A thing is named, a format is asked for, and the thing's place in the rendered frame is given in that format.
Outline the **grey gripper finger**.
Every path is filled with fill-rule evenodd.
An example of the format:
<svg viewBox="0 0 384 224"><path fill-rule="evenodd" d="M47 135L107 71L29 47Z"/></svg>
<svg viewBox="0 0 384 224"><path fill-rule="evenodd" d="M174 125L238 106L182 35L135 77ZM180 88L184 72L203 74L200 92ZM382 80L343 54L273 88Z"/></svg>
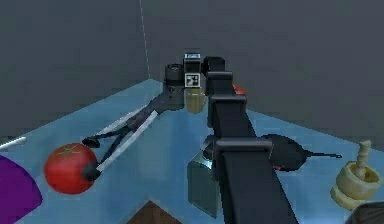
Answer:
<svg viewBox="0 0 384 224"><path fill-rule="evenodd" d="M100 148L105 139L113 138L111 148L118 147L129 136L135 139L142 134L155 117L156 111L151 105L143 106L112 122L97 134L85 137L82 143L90 148Z"/></svg>
<svg viewBox="0 0 384 224"><path fill-rule="evenodd" d="M158 115L159 114L156 112L156 117L153 119L153 121L158 117ZM101 175L101 173L107 167L109 167L121 154L123 154L142 134L140 134L135 139L129 136L128 138L124 139L123 142L118 147L111 148L110 146L100 161L89 163L83 169L82 171L83 176L87 180L95 181Z"/></svg>

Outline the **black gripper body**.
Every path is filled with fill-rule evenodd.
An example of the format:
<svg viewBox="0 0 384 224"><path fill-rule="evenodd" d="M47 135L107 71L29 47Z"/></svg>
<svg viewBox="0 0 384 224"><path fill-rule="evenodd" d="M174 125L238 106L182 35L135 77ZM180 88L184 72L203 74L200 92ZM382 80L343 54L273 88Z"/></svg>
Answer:
<svg viewBox="0 0 384 224"><path fill-rule="evenodd" d="M161 114L165 111L176 111L184 108L184 70L182 64L165 66L163 90L154 99L154 110Z"/></svg>

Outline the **tan cup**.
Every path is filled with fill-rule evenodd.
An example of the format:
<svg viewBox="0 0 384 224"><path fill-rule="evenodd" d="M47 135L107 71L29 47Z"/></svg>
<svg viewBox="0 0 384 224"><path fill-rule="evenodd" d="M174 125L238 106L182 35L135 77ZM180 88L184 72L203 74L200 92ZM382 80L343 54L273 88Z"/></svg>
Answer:
<svg viewBox="0 0 384 224"><path fill-rule="evenodd" d="M201 113L205 104L206 96L202 88L187 88L185 90L185 105L189 113Z"/></svg>

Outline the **grey glass bottle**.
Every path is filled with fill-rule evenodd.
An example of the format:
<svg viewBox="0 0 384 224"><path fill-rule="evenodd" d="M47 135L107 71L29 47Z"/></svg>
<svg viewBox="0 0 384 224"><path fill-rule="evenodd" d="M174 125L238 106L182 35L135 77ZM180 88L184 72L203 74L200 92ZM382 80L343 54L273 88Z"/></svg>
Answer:
<svg viewBox="0 0 384 224"><path fill-rule="evenodd" d="M218 183L212 177L214 135L208 135L201 150L187 165L188 201L205 214L216 218L221 211Z"/></svg>

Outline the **purple rounded object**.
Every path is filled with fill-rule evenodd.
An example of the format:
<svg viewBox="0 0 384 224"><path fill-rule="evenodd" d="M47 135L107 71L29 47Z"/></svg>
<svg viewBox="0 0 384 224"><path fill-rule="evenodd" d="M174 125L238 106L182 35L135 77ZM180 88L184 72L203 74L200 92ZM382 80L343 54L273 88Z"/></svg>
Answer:
<svg viewBox="0 0 384 224"><path fill-rule="evenodd" d="M15 224L41 204L42 194L32 176L0 155L0 224Z"/></svg>

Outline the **beige pestle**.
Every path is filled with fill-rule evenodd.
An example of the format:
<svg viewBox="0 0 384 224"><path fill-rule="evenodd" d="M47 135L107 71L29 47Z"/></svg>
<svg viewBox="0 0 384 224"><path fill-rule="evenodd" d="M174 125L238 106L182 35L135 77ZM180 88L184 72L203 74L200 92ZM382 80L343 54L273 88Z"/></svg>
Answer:
<svg viewBox="0 0 384 224"><path fill-rule="evenodd" d="M364 140L359 143L359 150L358 150L356 168L355 168L354 174L360 180L365 179L366 166L367 166L370 148L371 148L370 140Z"/></svg>

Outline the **beige mortar bowl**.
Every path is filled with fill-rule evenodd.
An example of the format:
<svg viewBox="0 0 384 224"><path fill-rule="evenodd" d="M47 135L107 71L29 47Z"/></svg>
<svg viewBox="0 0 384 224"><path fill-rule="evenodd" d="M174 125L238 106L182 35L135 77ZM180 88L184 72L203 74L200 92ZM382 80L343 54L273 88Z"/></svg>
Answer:
<svg viewBox="0 0 384 224"><path fill-rule="evenodd" d="M349 211L370 200L383 183L382 176L373 168L365 168L363 180L354 174L355 169L354 161L347 162L336 176L335 185L330 190L331 198Z"/></svg>

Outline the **dark grey rounded object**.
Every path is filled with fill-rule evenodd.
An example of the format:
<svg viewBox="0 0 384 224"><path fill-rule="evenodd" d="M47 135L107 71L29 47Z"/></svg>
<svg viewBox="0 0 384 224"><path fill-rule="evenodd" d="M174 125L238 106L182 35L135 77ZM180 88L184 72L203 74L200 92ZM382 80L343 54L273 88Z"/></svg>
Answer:
<svg viewBox="0 0 384 224"><path fill-rule="evenodd" d="M344 224L384 224L384 201L359 205Z"/></svg>

